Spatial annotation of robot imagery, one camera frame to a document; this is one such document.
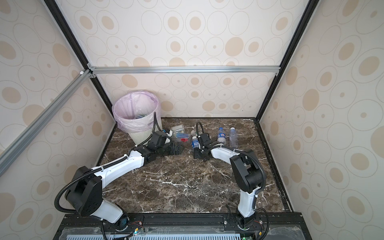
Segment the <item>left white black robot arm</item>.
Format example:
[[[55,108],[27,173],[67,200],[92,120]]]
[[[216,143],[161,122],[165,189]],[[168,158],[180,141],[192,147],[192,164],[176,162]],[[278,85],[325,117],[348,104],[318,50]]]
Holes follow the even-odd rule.
[[[117,160],[92,169],[79,168],[71,185],[65,190],[65,199],[80,216],[96,217],[122,230],[128,225],[129,217],[118,205],[104,199],[103,189],[158,157],[181,155],[184,149],[181,143],[174,142],[166,132],[156,131],[146,142],[133,147],[128,154]]]

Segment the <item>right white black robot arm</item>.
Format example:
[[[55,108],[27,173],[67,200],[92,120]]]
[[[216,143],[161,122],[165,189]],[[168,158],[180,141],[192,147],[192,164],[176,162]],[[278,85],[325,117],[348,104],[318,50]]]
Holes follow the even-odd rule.
[[[241,190],[238,213],[245,219],[256,212],[256,198],[266,187],[267,175],[252,150],[239,150],[213,142],[208,133],[193,136],[194,158],[218,159],[231,165],[235,181]]]

